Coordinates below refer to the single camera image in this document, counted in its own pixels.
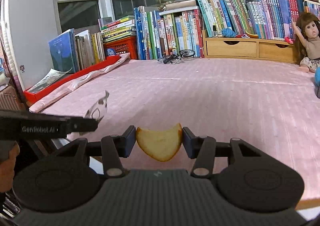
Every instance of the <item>blue yarn ball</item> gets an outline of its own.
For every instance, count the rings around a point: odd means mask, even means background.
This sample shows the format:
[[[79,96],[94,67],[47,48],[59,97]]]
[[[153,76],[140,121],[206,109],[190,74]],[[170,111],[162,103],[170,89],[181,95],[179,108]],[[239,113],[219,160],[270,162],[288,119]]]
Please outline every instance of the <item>blue yarn ball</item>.
[[[230,28],[224,28],[221,30],[221,34],[224,36],[224,37],[227,37],[227,38],[233,38],[233,37],[236,37],[236,33],[231,30]]]

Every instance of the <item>pink blanket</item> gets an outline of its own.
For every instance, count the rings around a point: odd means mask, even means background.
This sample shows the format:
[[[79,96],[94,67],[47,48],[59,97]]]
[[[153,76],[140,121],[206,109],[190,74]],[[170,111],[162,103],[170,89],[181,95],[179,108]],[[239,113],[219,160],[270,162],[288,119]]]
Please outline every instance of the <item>pink blanket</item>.
[[[44,113],[84,115],[105,90],[110,92],[108,113],[98,129],[87,134],[89,141],[122,134],[129,125],[164,130],[180,122],[195,135],[217,141],[242,138],[301,174],[302,199],[320,198],[320,99],[313,75],[297,66],[242,59],[195,59],[176,65],[130,60]],[[181,147],[172,160],[157,162],[136,144],[122,162],[126,168],[190,170],[194,161]],[[217,161],[215,171],[226,165]]]

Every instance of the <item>wooden drawer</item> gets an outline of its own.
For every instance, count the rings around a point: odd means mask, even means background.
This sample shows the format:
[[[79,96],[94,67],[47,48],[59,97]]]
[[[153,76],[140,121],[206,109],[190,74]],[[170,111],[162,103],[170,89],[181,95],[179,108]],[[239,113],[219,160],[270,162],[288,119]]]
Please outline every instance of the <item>wooden drawer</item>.
[[[227,44],[225,41],[207,41],[207,55],[210,56],[238,56],[257,57],[257,43],[240,41],[236,44]]]
[[[299,62],[299,55],[293,45],[281,48],[275,43],[259,42],[259,58],[276,59],[287,63]]]

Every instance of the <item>wooden cabinet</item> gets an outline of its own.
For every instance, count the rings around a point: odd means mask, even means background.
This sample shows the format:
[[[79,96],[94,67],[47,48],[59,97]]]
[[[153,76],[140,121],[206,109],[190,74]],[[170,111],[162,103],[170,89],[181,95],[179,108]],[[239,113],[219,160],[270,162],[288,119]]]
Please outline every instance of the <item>wooden cabinet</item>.
[[[205,58],[242,58],[298,64],[301,60],[293,45],[285,41],[253,38],[208,38],[203,31]]]

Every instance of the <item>stack of books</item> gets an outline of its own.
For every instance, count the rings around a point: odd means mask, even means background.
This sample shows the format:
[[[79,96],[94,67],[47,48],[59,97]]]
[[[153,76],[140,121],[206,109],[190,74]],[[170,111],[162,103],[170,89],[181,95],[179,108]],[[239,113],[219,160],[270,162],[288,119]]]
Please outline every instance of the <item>stack of books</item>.
[[[101,28],[102,42],[115,42],[129,36],[136,36],[134,16],[126,16]]]
[[[303,7],[305,12],[312,13],[316,15],[318,19],[320,19],[320,3],[310,0],[304,0]]]
[[[297,0],[257,0],[246,4],[253,29],[259,38],[294,38],[291,21],[299,16]]]
[[[104,26],[106,26],[107,24],[109,24],[111,22],[112,22],[112,17],[106,17],[106,18],[98,19],[98,24],[99,24],[100,30],[102,30],[102,28]]]
[[[297,0],[198,0],[208,35],[232,29],[260,39],[294,38],[291,20],[299,16]]]
[[[104,61],[101,33],[85,30],[77,35],[69,29],[49,42],[53,67],[60,72],[76,73]]]
[[[202,19],[198,6],[159,12],[156,7],[134,9],[138,59],[153,60],[191,49],[203,57]]]

